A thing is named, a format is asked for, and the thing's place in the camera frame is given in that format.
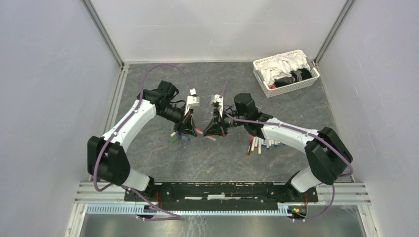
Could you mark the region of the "clear blue pen cap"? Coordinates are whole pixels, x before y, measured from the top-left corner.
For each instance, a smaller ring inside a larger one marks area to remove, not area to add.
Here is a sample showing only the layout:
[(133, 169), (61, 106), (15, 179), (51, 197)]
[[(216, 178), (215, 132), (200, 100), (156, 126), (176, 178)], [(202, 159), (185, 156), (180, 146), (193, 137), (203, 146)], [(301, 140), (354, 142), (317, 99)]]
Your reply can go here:
[(187, 136), (184, 136), (184, 135), (182, 135), (182, 137), (181, 137), (183, 140), (185, 140), (185, 141), (188, 141), (188, 142), (190, 142), (190, 137), (187, 137)]

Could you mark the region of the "orange gel pen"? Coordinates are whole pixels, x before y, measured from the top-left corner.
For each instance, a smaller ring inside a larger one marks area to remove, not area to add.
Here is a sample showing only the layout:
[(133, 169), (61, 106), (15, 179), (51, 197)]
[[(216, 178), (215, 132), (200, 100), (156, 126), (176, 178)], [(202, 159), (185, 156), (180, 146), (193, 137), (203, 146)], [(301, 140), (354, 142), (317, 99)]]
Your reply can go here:
[(251, 150), (252, 150), (252, 148), (253, 148), (253, 140), (254, 140), (254, 137), (253, 137), (253, 136), (251, 136), (251, 138), (250, 138), (250, 142), (249, 142), (249, 147), (248, 147), (248, 149), (247, 149), (247, 153), (246, 153), (246, 157), (247, 157), (247, 158), (249, 158), (249, 157), (250, 157), (250, 152), (251, 152)]

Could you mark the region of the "black cap marker pen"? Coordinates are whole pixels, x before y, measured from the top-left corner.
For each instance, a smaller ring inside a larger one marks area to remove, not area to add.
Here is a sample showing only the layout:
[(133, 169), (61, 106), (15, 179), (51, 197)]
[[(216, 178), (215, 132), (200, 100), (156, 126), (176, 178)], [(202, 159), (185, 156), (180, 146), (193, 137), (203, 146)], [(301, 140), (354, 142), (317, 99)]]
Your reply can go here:
[(251, 152), (254, 151), (255, 146), (256, 146), (256, 142), (257, 142), (257, 137), (253, 137), (252, 138), (252, 144), (251, 144)]

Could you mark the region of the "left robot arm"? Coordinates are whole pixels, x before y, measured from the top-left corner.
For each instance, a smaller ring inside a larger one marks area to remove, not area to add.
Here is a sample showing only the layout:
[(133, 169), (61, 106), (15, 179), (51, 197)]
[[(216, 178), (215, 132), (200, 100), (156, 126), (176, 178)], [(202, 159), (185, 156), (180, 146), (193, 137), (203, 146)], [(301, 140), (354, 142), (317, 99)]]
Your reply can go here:
[(130, 166), (126, 150), (141, 129), (154, 117), (160, 116), (174, 123), (174, 131), (182, 135), (197, 136), (193, 107), (199, 105), (194, 88), (190, 89), (185, 106), (175, 106), (173, 99), (179, 90), (168, 81), (161, 81), (158, 88), (144, 89), (137, 96), (130, 110), (101, 137), (92, 136), (87, 142), (87, 171), (96, 179), (113, 185), (136, 189), (143, 201), (155, 196), (153, 178)]

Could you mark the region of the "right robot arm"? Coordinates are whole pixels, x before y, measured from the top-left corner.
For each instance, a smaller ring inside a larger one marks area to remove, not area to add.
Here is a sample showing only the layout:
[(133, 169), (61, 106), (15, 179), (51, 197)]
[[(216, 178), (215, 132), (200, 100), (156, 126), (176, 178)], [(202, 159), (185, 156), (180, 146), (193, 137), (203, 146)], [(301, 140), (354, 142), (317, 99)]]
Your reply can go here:
[(215, 109), (212, 122), (204, 130), (205, 136), (226, 136), (229, 128), (243, 126), (255, 138), (276, 141), (306, 155), (308, 167), (292, 176), (285, 188), (291, 201), (299, 201), (312, 187), (333, 185), (339, 177), (354, 172), (351, 153), (329, 127), (316, 130), (282, 122), (259, 111), (249, 93), (234, 97), (235, 109), (231, 112), (225, 111), (222, 95), (213, 95), (211, 104)]

